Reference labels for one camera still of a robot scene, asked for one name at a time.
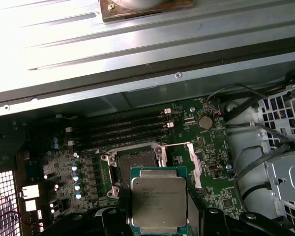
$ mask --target integrated circuit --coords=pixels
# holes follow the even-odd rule
[[[223,200],[223,206],[224,208],[231,207],[233,205],[232,199],[224,199]]]
[[[185,167],[131,168],[135,234],[186,234],[186,175]]]
[[[123,155],[117,158],[117,167],[122,188],[130,187],[130,167],[155,167],[154,150],[142,151],[137,154]]]

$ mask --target red wire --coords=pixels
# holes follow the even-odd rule
[[[7,214],[9,214],[9,213],[17,214],[17,215],[19,216],[20,223],[23,224],[23,225],[30,225],[30,226],[37,226],[37,227],[40,227],[40,225],[29,224],[29,223],[23,222],[22,215],[21,215],[19,212],[17,212],[17,211],[13,211],[13,210],[5,212],[4,214],[2,214],[2,215],[0,216],[0,218],[3,217],[3,216],[5,216],[5,215],[7,215]]]

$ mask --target motherboard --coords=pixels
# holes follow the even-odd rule
[[[220,110],[218,100],[210,105]],[[242,212],[224,119],[204,98],[61,120],[29,132],[30,160],[43,169],[35,180],[50,183],[44,200],[53,220],[115,205],[130,187],[131,167],[186,167],[186,187],[199,189],[208,207],[233,218]]]

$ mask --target metal sheet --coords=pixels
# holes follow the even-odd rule
[[[74,112],[76,110],[89,115],[102,115],[195,96],[204,96],[233,83],[244,83],[260,87],[283,78],[292,69],[295,69],[295,53],[192,70],[183,72],[181,78],[177,78],[175,74],[172,74],[141,80],[139,83],[128,82],[65,95],[51,94],[49,97],[38,96],[36,99],[30,98],[1,103],[0,116],[56,105],[61,105],[53,108],[57,113]],[[125,93],[122,96],[111,96],[112,99],[105,97],[121,92]],[[94,102],[87,100],[91,98],[97,99]],[[46,112],[50,112],[50,108],[37,112],[41,116],[45,116]]]
[[[199,0],[109,24],[96,0],[4,1],[0,92],[293,36],[295,1]]]
[[[280,200],[295,201],[295,151],[266,162],[273,195]]]

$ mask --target cable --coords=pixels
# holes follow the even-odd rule
[[[243,150],[241,150],[235,157],[234,162],[233,162],[233,166],[234,166],[234,170],[236,169],[236,163],[238,161],[238,159],[240,158],[240,156],[247,150],[253,150],[253,149],[257,149],[260,148],[261,154],[264,155],[264,148],[261,145],[255,145],[255,146],[251,146],[251,147],[246,147]]]
[[[289,141],[289,139],[286,136],[276,132],[273,129],[266,127],[263,124],[259,124],[259,123],[255,123],[255,122],[241,123],[241,124],[227,124],[226,128],[244,128],[244,127],[254,127],[254,126],[264,129],[266,132],[272,134],[272,136],[275,138],[281,139],[282,141]]]
[[[272,134],[274,137],[277,137],[280,139],[280,141],[286,142],[289,141],[289,139],[287,137],[285,137],[282,134],[279,134],[278,132],[262,125],[259,123],[242,123],[242,124],[228,124],[226,125],[227,128],[243,128],[243,127],[260,127],[262,129],[264,129],[266,132]],[[248,164],[237,176],[237,178],[234,179],[234,190],[235,190],[235,194],[240,202],[240,204],[242,205],[242,208],[244,209],[244,211],[248,211],[247,206],[245,205],[244,200],[241,197],[241,193],[239,190],[239,180],[241,178],[243,178],[248,172],[250,172],[251,170],[253,170],[254,168],[256,168],[257,166],[259,166],[260,164],[276,157],[279,156],[283,153],[285,153],[287,150],[290,149],[290,145],[287,143],[283,143],[280,147],[278,147],[275,150],[270,151],[269,153],[262,155],[261,157],[259,157],[257,160],[251,162],[250,164]]]
[[[9,214],[9,213],[17,214],[18,217],[19,217],[19,221],[20,221],[20,223],[23,224],[23,225],[29,225],[29,226],[40,227],[40,225],[30,224],[30,223],[26,223],[26,222],[24,222],[24,221],[23,221],[23,218],[22,218],[22,215],[21,215],[19,212],[17,212],[17,211],[13,211],[13,210],[11,210],[11,211],[7,211],[7,212],[5,212],[4,214],[0,215],[0,218],[2,218],[3,216],[5,216],[5,215],[7,215],[7,214]]]
[[[207,99],[206,99],[206,104],[207,104],[207,106],[210,107],[211,109],[213,109],[214,111],[216,111],[216,113],[217,113],[218,115],[221,115],[221,114],[222,114],[221,111],[218,110],[218,109],[216,109],[215,107],[211,106],[211,105],[209,104],[209,100],[210,100],[213,96],[215,96],[216,94],[218,94],[219,92],[222,92],[222,91],[224,91],[224,90],[227,90],[227,89],[230,89],[230,88],[233,88],[233,87],[242,87],[242,88],[247,89],[248,91],[251,91],[252,93],[258,95],[258,97],[263,97],[263,98],[267,99],[267,96],[266,96],[266,95],[264,95],[264,94],[262,94],[262,93],[259,93],[258,91],[255,91],[255,90],[253,90],[253,89],[251,89],[251,88],[249,88],[249,87],[247,87],[247,86],[245,86],[245,85],[242,85],[242,84],[233,84],[233,85],[229,85],[229,86],[226,86],[226,87],[220,88],[219,90],[217,90],[217,91],[213,92],[212,94],[210,94],[210,95],[207,97]]]
[[[258,190],[258,189],[267,189],[267,190],[271,190],[271,185],[270,185],[270,182],[265,182],[263,184],[258,184],[256,186],[253,186],[251,188],[249,188],[243,195],[242,195],[242,199],[245,200],[249,194],[251,194],[252,192]]]

